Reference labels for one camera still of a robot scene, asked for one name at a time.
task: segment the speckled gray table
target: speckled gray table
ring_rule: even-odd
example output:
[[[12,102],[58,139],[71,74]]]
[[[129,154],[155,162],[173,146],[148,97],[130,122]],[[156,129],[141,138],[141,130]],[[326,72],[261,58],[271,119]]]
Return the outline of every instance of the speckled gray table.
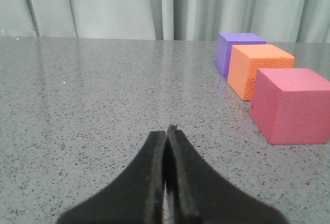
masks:
[[[330,44],[275,45],[330,79]],[[170,123],[291,223],[330,223],[330,143],[269,145],[217,72],[216,46],[0,38],[0,223],[54,223]]]

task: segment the white curtain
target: white curtain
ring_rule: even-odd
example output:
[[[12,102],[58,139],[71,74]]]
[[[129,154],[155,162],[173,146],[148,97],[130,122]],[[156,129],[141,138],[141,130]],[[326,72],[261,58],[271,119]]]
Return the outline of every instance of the white curtain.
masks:
[[[330,0],[0,0],[0,36],[330,42]]]

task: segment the red cube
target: red cube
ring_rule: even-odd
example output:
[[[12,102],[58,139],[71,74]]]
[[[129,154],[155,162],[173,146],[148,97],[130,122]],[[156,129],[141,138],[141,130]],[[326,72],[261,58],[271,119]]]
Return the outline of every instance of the red cube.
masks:
[[[270,144],[320,144],[330,136],[330,81],[308,68],[262,68],[250,115]]]

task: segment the orange cube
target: orange cube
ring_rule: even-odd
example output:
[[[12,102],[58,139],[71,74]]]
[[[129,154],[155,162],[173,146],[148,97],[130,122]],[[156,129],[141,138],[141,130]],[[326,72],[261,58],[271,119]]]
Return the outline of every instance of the orange cube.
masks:
[[[295,57],[272,44],[233,45],[228,84],[250,101],[259,68],[293,68]]]

